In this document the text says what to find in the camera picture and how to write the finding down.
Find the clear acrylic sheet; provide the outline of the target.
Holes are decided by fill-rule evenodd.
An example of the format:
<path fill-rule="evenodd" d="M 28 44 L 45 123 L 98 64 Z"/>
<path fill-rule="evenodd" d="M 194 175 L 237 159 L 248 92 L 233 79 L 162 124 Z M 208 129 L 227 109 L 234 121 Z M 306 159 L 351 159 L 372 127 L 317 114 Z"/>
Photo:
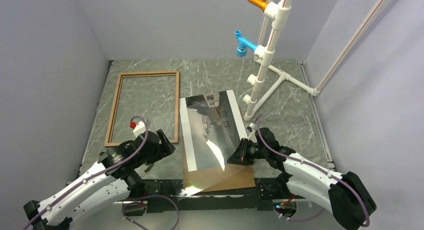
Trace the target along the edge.
<path fill-rule="evenodd" d="M 233 142 L 226 137 L 209 139 L 198 135 L 185 139 L 183 184 L 177 199 L 183 200 L 204 192 L 252 187 L 252 167 L 227 163 L 234 151 Z"/>

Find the glossy photo white borders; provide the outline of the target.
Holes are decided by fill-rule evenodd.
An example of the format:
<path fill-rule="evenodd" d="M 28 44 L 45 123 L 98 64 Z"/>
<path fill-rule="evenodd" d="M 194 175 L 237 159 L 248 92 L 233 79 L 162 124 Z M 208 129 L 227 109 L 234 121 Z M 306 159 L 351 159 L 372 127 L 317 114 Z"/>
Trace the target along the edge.
<path fill-rule="evenodd" d="M 233 90 L 180 98 L 179 119 L 189 172 L 224 171 L 241 140 L 248 137 Z"/>

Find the brown wooden picture frame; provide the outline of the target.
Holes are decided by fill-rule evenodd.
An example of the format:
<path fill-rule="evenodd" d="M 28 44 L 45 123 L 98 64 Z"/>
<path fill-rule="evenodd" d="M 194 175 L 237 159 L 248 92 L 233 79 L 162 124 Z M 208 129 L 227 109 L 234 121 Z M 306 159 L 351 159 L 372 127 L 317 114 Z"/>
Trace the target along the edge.
<path fill-rule="evenodd" d="M 174 138 L 170 139 L 171 143 L 179 142 L 179 107 L 180 107 L 180 72 L 178 70 L 166 71 L 137 71 L 137 72 L 121 72 L 118 74 L 116 87 L 114 91 L 112 108 L 109 114 L 106 136 L 104 140 L 105 147 L 118 146 L 119 142 L 112 142 L 113 130 L 116 122 L 116 113 L 119 107 L 119 97 L 122 91 L 124 78 L 145 78 L 145 77 L 166 77 L 175 76 L 175 105 L 174 105 Z"/>

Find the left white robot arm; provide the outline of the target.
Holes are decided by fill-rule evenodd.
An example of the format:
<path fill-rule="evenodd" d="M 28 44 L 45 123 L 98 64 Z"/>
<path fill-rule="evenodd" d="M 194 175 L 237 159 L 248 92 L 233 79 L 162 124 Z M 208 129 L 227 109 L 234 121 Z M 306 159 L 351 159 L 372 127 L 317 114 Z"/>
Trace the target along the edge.
<path fill-rule="evenodd" d="M 136 170 L 172 155 L 175 146 L 159 129 L 152 132 L 145 120 L 131 122 L 133 140 L 107 148 L 80 177 L 41 201 L 30 200 L 23 209 L 23 229 L 68 230 L 72 222 L 120 201 L 147 197 L 150 190 Z"/>

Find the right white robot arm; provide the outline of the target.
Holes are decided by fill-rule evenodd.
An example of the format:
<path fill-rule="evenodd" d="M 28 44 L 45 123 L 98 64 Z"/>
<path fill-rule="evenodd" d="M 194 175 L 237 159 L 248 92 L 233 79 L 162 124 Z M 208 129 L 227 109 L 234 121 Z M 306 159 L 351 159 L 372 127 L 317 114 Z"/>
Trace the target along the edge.
<path fill-rule="evenodd" d="M 267 127 L 256 130 L 254 135 L 256 142 L 241 139 L 227 163 L 251 166 L 256 159 L 266 160 L 272 168 L 281 171 L 275 184 L 280 197 L 291 194 L 304 197 L 332 213 L 346 230 L 370 225 L 370 216 L 377 205 L 357 174 L 333 171 L 306 159 L 281 145 Z"/>

